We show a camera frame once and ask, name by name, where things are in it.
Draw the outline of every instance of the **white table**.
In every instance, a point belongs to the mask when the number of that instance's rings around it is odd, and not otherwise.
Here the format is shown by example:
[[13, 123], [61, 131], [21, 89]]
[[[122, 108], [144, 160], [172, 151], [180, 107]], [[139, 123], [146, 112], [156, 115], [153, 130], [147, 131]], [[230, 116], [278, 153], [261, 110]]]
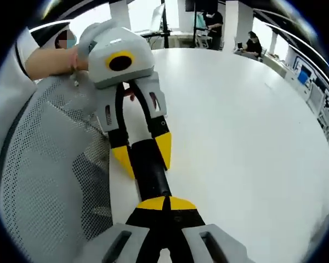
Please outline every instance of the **white table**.
[[[256, 263], [299, 262], [329, 213], [329, 147], [296, 91], [266, 65], [202, 49], [154, 51], [172, 132], [172, 194], [243, 243]], [[149, 138], [124, 102], [130, 141]], [[110, 159], [114, 223], [139, 199]]]

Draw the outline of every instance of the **white cloth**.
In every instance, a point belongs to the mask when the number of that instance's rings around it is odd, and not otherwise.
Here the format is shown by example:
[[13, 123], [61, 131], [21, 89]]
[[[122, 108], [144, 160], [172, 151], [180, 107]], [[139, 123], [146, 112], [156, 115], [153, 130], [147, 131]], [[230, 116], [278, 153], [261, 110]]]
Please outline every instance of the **white cloth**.
[[[39, 46], [27, 28], [18, 38], [17, 46], [24, 67], [25, 61]], [[19, 66], [13, 45], [0, 69], [0, 152], [13, 120], [35, 90], [36, 85]]]

